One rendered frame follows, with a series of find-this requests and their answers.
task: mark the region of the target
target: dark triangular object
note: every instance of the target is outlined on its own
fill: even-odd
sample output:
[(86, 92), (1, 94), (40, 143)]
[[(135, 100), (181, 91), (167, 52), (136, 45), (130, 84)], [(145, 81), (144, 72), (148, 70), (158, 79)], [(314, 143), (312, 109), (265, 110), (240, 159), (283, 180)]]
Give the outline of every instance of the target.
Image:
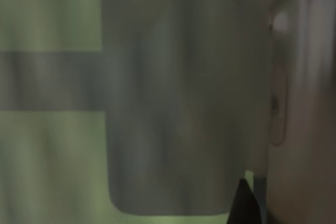
[(241, 179), (227, 224), (261, 224), (260, 208), (245, 179)]

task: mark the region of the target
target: black object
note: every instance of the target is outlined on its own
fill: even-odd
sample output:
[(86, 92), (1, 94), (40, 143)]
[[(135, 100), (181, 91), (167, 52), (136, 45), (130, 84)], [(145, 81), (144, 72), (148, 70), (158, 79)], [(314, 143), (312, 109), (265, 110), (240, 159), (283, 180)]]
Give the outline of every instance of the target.
[(258, 202), (245, 179), (241, 179), (227, 224), (261, 224)]

